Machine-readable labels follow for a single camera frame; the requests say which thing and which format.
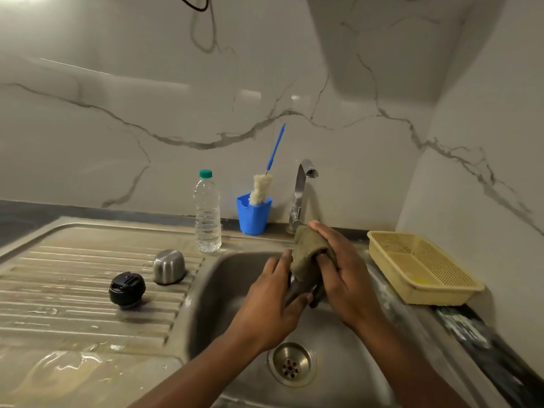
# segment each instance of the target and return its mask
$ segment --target blue brush handle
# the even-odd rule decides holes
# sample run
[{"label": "blue brush handle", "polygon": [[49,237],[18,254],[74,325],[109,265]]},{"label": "blue brush handle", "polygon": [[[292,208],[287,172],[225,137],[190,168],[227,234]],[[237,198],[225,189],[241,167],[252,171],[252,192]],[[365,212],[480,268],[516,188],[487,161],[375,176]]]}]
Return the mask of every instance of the blue brush handle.
[{"label": "blue brush handle", "polygon": [[285,130],[285,123],[283,123],[283,126],[280,129],[280,135],[277,137],[276,145],[274,146],[274,150],[272,151],[272,156],[270,156],[270,160],[268,161],[267,171],[270,170],[272,167],[272,162],[274,161],[274,156],[276,155],[277,145],[280,144],[281,137],[283,136],[283,131]]}]

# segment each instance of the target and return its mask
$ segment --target plastic water bottle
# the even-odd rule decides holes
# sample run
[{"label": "plastic water bottle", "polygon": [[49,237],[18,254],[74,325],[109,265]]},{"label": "plastic water bottle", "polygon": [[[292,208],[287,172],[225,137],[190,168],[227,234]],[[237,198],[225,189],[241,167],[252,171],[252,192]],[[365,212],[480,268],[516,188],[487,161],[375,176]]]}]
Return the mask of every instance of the plastic water bottle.
[{"label": "plastic water bottle", "polygon": [[193,198],[196,206],[196,246],[201,252],[215,252],[221,247],[219,192],[212,181],[211,170],[200,171]]}]

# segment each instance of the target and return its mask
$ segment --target yellow plastic basket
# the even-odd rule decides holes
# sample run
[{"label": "yellow plastic basket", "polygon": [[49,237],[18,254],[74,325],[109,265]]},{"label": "yellow plastic basket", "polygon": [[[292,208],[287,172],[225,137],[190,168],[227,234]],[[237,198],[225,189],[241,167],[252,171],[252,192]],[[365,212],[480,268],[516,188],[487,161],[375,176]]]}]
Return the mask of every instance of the yellow plastic basket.
[{"label": "yellow plastic basket", "polygon": [[398,295],[418,305],[462,305],[485,285],[430,241],[371,231],[369,253]]}]

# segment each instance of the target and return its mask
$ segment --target person's left hand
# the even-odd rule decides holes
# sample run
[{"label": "person's left hand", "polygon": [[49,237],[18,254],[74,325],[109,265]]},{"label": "person's left hand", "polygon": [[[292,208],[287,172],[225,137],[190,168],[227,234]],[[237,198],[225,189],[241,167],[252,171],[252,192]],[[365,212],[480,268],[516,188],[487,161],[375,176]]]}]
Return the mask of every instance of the person's left hand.
[{"label": "person's left hand", "polygon": [[258,353],[278,346],[296,329],[311,294],[303,294],[285,307],[291,251],[272,257],[249,289],[248,296],[227,329],[227,334],[247,341]]}]

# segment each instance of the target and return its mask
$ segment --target green cloth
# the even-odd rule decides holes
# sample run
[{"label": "green cloth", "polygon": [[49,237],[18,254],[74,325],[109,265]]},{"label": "green cloth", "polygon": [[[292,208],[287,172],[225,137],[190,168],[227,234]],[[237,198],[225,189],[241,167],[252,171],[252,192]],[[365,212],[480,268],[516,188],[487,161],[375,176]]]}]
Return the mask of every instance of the green cloth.
[{"label": "green cloth", "polygon": [[319,253],[326,253],[336,266],[336,255],[326,239],[310,226],[298,226],[291,264],[291,272],[297,281],[303,282],[310,272],[319,271],[318,267],[311,266],[312,257]]}]

